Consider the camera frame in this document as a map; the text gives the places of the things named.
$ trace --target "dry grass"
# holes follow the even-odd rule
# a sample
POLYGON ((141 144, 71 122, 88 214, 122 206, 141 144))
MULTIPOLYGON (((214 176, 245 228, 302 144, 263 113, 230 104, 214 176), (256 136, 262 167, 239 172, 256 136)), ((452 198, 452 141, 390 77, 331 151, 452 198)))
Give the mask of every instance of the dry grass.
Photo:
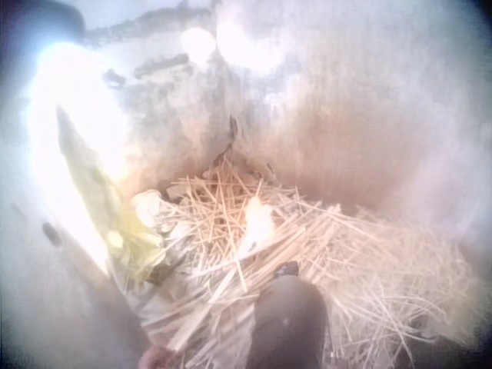
POLYGON ((275 267, 289 260, 300 262, 301 276, 329 303, 336 355, 357 367, 391 367, 407 338, 423 339, 429 327, 446 327, 448 336, 465 341, 481 322, 481 282, 456 247, 428 231, 363 211, 348 217, 338 207, 305 201, 297 189, 246 175, 227 159, 207 178, 184 179, 176 189, 185 193, 181 202, 166 203, 157 221, 165 229, 188 225, 183 234, 191 239, 178 251, 187 253, 178 271, 188 291, 159 332, 170 335, 170 348, 194 348, 184 367, 218 367, 220 359, 232 367, 231 360, 244 359, 255 298, 275 267), (245 234, 254 196, 271 207, 255 213, 264 231, 271 210, 268 237, 261 229, 245 234), (252 249, 251 237, 257 238, 252 249), (432 326, 416 326, 423 321, 432 326))

